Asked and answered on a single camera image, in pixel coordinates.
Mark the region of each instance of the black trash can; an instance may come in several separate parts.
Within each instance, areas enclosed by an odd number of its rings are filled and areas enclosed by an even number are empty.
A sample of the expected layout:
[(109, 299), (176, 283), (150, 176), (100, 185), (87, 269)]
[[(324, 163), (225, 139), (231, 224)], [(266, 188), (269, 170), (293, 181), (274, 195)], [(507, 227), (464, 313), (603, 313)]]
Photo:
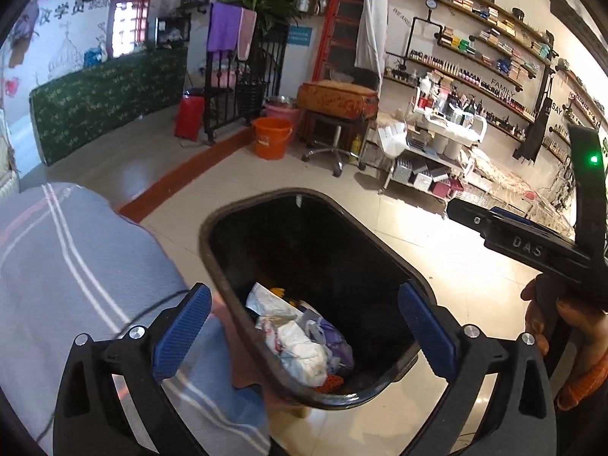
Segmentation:
[[(429, 283), (328, 196), (287, 188), (235, 202), (209, 216), (199, 246), (241, 340), (285, 400), (352, 408), (415, 363), (420, 347), (399, 313), (397, 291), (413, 279), (419, 293), (436, 303)], [(342, 333), (353, 348), (355, 369), (338, 391), (318, 393), (283, 369), (245, 309), (256, 282), (285, 288)]]

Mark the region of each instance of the green patterned bed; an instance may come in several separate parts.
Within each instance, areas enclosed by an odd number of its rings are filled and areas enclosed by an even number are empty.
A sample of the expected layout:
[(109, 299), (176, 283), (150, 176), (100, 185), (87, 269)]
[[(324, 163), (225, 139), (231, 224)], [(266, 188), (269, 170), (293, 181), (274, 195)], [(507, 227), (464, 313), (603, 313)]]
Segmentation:
[(45, 165), (140, 115), (177, 104), (187, 48), (130, 54), (70, 73), (30, 94), (32, 123)]

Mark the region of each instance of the stool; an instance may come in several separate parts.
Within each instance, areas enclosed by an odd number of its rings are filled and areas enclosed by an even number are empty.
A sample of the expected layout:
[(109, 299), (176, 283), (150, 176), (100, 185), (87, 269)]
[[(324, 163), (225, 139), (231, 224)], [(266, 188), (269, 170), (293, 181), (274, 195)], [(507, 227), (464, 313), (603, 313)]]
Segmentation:
[(315, 154), (319, 154), (321, 152), (332, 152), (336, 157), (336, 164), (334, 165), (334, 169), (332, 171), (333, 176), (339, 177), (342, 174), (342, 168), (344, 167), (344, 163), (342, 162), (342, 158), (340, 154), (353, 156), (356, 159), (359, 159), (359, 156), (353, 152), (350, 152), (346, 149), (341, 149), (339, 147), (340, 135), (342, 133), (342, 126), (351, 126), (360, 124), (360, 120), (350, 121), (345, 120), (344, 118), (330, 117), (329, 115), (323, 115), (321, 113), (313, 113), (308, 112), (308, 115), (313, 120), (321, 120), (325, 123), (329, 123), (336, 127), (336, 131), (334, 132), (334, 141), (332, 145), (324, 144), (323, 142), (313, 141), (312, 145), (320, 146), (317, 149), (311, 149), (306, 154), (302, 155), (302, 161), (307, 162), (311, 156)]

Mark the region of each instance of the yellow bottle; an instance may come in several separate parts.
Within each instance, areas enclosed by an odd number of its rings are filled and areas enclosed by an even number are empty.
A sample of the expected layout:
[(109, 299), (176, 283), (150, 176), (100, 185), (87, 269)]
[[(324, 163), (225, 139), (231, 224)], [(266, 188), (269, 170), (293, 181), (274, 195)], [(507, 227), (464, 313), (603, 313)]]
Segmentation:
[[(361, 136), (359, 134), (357, 134), (357, 136), (353, 140), (353, 143), (350, 145), (350, 152), (352, 152), (353, 154), (358, 154), (359, 151), (361, 150), (362, 143), (363, 143), (363, 139), (361, 138)], [(353, 156), (349, 156), (348, 161), (351, 163), (354, 163), (357, 161), (357, 158), (355, 158)]]

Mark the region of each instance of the silver bolt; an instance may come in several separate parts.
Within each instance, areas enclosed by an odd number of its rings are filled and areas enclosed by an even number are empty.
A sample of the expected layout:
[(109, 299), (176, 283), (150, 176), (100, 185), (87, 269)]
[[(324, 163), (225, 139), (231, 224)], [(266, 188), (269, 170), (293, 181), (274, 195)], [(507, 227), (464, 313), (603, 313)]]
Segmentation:
[(527, 345), (534, 344), (534, 336), (532, 336), (529, 332), (522, 334), (522, 341)]
[(83, 333), (83, 334), (79, 334), (78, 336), (76, 336), (76, 339), (74, 340), (74, 344), (76, 346), (81, 347), (87, 341), (89, 341), (89, 337), (86, 334)]
[(139, 339), (146, 333), (146, 330), (141, 326), (135, 326), (129, 331), (129, 337), (132, 339)]
[(475, 326), (464, 326), (464, 333), (468, 337), (477, 337), (479, 336), (479, 329)]

